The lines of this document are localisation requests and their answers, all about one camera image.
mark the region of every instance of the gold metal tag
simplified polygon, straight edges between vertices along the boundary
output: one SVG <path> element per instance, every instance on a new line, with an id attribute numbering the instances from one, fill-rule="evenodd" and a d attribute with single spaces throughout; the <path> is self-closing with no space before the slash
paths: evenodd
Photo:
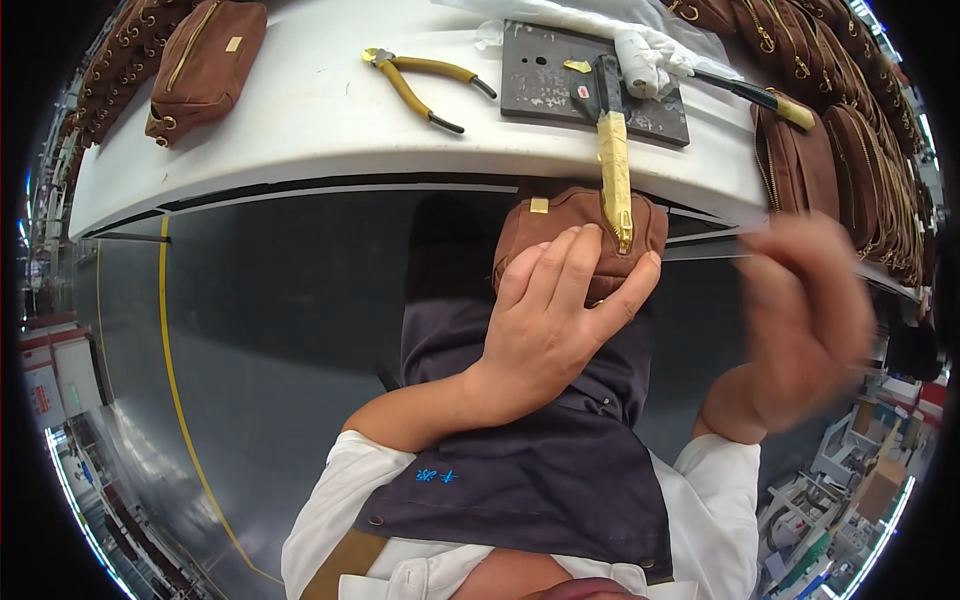
<path id="1" fill-rule="evenodd" d="M 550 210 L 550 201 L 543 196 L 534 196 L 530 199 L 530 212 L 546 214 Z"/>

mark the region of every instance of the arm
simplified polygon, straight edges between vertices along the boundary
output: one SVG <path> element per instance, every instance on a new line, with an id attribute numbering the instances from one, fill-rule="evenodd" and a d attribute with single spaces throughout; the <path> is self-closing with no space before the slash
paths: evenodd
<path id="1" fill-rule="evenodd" d="M 500 281 L 480 360 L 446 379 L 375 398 L 344 431 L 419 452 L 458 431 L 517 420 L 557 397 L 660 279 L 660 257 L 648 252 L 605 302 L 584 308 L 602 234 L 587 224 L 522 252 Z"/>
<path id="2" fill-rule="evenodd" d="M 874 333 L 866 285 L 847 233 L 829 218 L 780 217 L 744 236 L 740 259 L 748 362 L 710 387 L 693 437 L 757 444 L 823 409 L 849 383 Z"/>

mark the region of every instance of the yellow floor line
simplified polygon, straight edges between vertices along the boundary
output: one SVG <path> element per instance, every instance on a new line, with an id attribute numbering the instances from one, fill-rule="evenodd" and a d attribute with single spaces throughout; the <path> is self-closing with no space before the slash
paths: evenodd
<path id="1" fill-rule="evenodd" d="M 110 380 L 110 367 L 107 365 L 107 344 L 104 342 L 104 319 L 100 316 L 100 244 L 97 240 L 97 326 L 100 328 L 100 354 L 104 357 L 104 371 L 107 372 L 107 387 L 110 388 L 110 401 L 117 399 L 113 393 L 113 382 Z"/>
<path id="2" fill-rule="evenodd" d="M 163 217 L 163 221 L 160 225 L 160 237 L 166 237 L 169 221 L 170 217 Z M 245 563 L 247 563 L 247 566 L 257 573 L 263 575 L 267 579 L 283 585 L 283 582 L 273 575 L 265 573 L 264 571 L 261 571 L 253 566 L 253 562 L 250 560 L 250 557 L 247 556 L 247 553 L 244 552 L 244 549 L 240 546 L 240 542 L 237 540 L 236 536 L 233 535 L 233 530 L 230 529 L 227 520 L 224 518 L 224 514 L 220 510 L 220 505 L 217 504 L 217 499 L 213 497 L 213 491 L 210 489 L 210 484 L 206 482 L 206 475 L 204 475 L 204 470 L 200 466 L 200 460 L 197 458 L 197 451 L 193 448 L 193 441 L 190 439 L 190 432 L 186 428 L 186 420 L 183 418 L 183 407 L 180 406 L 180 393 L 177 391 L 177 379 L 174 377 L 174 363 L 173 359 L 170 357 L 170 333 L 167 331 L 167 244 L 160 244 L 160 334 L 163 337 L 163 357 L 167 362 L 167 377 L 170 379 L 170 394 L 174 397 L 174 406 L 177 408 L 177 419 L 180 421 L 180 431 L 183 433 L 183 440 L 186 442 L 186 449 L 190 453 L 190 460 L 193 461 L 193 467 L 197 470 L 197 476 L 200 477 L 200 483 L 204 486 L 204 492 L 206 492 L 206 497 L 210 500 L 210 505 L 213 507 L 213 512 L 220 519 L 220 523 L 227 531 L 230 541 L 232 541 L 233 545 L 236 546 L 237 551 L 240 553 L 240 556 L 243 557 L 243 560 Z"/>

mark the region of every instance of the white cloth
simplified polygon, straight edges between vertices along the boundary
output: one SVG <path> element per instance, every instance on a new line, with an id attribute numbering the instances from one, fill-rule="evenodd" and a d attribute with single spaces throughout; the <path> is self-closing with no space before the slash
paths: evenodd
<path id="1" fill-rule="evenodd" d="M 414 458 L 356 431 L 340 434 L 283 543 L 280 573 L 287 598 L 300 598 L 371 492 Z M 670 520 L 675 582 L 647 587 L 643 569 L 635 564 L 556 555 L 554 560 L 576 579 L 609 577 L 650 600 L 749 597 L 756 581 L 759 445 L 707 435 L 687 444 L 674 468 L 653 454 L 651 459 Z M 341 577 L 339 597 L 446 600 L 491 551 L 489 546 L 391 538 L 366 577 Z"/>

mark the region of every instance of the yellow pliers handle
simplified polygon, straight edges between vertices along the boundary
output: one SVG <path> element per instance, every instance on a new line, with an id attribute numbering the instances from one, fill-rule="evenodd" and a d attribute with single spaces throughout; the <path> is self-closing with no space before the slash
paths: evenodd
<path id="1" fill-rule="evenodd" d="M 463 133 L 464 128 L 445 121 L 433 113 L 426 104 L 420 101 L 420 98 L 410 89 L 410 85 L 400 75 L 400 70 L 416 71 L 419 73 L 433 73 L 435 75 L 444 75 L 450 79 L 455 79 L 465 84 L 473 84 L 479 87 L 491 98 L 496 98 L 496 92 L 493 88 L 485 84 L 477 77 L 476 73 L 467 71 L 465 68 L 442 62 L 440 60 L 413 59 L 410 57 L 398 57 L 382 48 L 367 48 L 361 55 L 363 60 L 369 62 L 381 73 L 387 76 L 387 79 L 393 85 L 400 99 L 416 114 L 424 120 L 443 127 L 455 133 Z"/>

